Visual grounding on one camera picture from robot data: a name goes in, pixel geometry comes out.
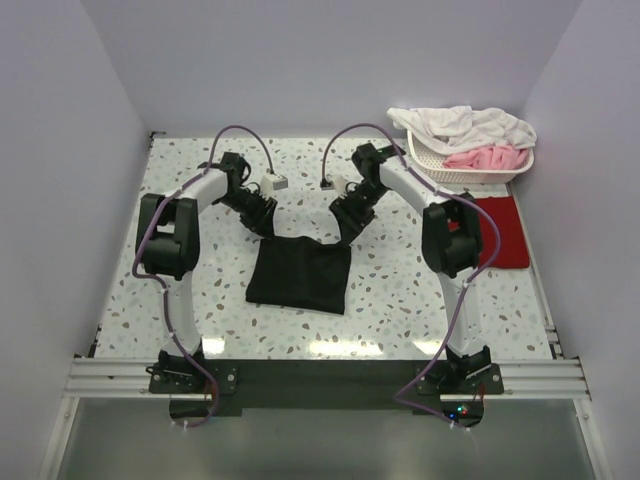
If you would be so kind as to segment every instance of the white enclosure wall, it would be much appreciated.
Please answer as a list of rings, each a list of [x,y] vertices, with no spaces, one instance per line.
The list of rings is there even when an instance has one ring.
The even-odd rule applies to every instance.
[[[389,106],[516,111],[580,0],[83,0],[147,125],[326,134]]]
[[[640,3],[584,0],[527,101],[518,185],[565,351],[584,362],[617,478],[638,478]]]
[[[146,135],[79,1],[0,14],[0,471],[35,478],[86,353]]]

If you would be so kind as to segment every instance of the white towel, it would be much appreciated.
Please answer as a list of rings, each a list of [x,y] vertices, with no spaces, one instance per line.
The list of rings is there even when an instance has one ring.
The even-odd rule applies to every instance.
[[[491,145],[511,145],[516,149],[536,144],[531,125],[499,108],[471,110],[453,108],[390,108],[393,126],[409,130],[417,140],[441,155],[468,152]]]

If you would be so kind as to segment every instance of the black metal bar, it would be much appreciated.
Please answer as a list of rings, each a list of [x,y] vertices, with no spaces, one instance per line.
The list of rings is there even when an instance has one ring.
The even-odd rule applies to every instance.
[[[203,365],[219,384],[218,415],[239,416],[245,408],[405,409],[393,400],[393,396],[424,368],[425,363],[412,360],[205,360]],[[436,370],[443,371],[446,365],[446,361],[439,361]],[[492,365],[455,388],[447,387],[441,380],[429,377],[404,398],[442,411],[441,394],[473,395],[480,383],[484,384],[487,394],[504,392],[498,365]],[[202,385],[197,390],[188,391],[184,385],[153,377],[149,385],[149,392],[158,394],[204,393]],[[184,401],[173,403],[174,409],[184,411],[184,407]]]

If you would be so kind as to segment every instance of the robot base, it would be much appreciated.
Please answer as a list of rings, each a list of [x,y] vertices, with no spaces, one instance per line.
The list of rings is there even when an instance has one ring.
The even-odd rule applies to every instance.
[[[413,360],[204,360],[200,356],[198,361],[218,382],[217,416],[241,416],[245,408],[404,410],[393,396],[425,366]],[[161,354],[147,371],[149,393],[205,392],[204,377],[181,357]],[[474,396],[481,388],[484,394],[502,394],[500,367],[491,364],[455,385],[449,381],[451,371],[449,361],[438,361],[428,378],[403,398],[443,412],[462,425],[475,425],[482,418],[482,402],[442,402],[440,396]],[[200,398],[171,400],[169,406],[173,419],[205,416],[207,408]]]

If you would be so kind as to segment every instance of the white plastic basket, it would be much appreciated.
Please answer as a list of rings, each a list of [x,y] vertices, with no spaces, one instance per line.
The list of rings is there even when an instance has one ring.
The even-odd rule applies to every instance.
[[[446,155],[440,155],[416,140],[407,130],[407,143],[411,157],[418,168],[439,183],[508,183],[519,173],[533,165],[533,148],[529,149],[527,162],[518,170],[462,170],[445,168]]]

